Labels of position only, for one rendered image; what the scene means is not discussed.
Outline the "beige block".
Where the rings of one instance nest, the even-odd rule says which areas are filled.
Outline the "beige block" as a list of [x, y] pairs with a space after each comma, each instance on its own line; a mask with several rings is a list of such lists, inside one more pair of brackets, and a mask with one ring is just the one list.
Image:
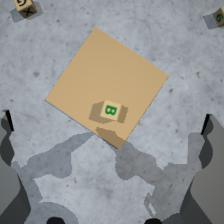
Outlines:
[[17, 11], [21, 14], [23, 18], [27, 18], [38, 12], [33, 0], [13, 0], [13, 1]]
[[213, 14], [215, 21], [218, 27], [224, 26], [224, 6], [220, 7], [214, 14]]
[[100, 113], [100, 117], [117, 121], [121, 110], [121, 106], [122, 105], [119, 103], [105, 99]]

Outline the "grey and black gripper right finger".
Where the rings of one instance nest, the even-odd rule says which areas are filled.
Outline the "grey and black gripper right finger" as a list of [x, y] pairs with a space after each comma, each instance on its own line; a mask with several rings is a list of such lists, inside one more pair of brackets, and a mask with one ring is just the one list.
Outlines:
[[224, 224], [224, 128], [213, 114], [206, 115], [201, 135], [202, 170], [191, 181], [180, 215], [185, 224]]

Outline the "tan flat mat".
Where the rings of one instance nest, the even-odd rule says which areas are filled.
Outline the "tan flat mat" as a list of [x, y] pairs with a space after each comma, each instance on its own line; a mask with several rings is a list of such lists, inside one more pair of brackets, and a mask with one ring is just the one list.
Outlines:
[[[120, 149], [168, 76], [95, 27], [45, 100]], [[99, 116], [105, 99], [117, 121]]]

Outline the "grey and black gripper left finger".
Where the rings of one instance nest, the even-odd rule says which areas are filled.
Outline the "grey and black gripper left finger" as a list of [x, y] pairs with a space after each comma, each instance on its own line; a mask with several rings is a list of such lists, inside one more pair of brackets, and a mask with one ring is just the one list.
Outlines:
[[0, 112], [0, 224], [24, 224], [31, 212], [25, 188], [17, 171], [11, 167], [15, 152], [9, 137], [13, 131], [10, 111], [2, 110]]

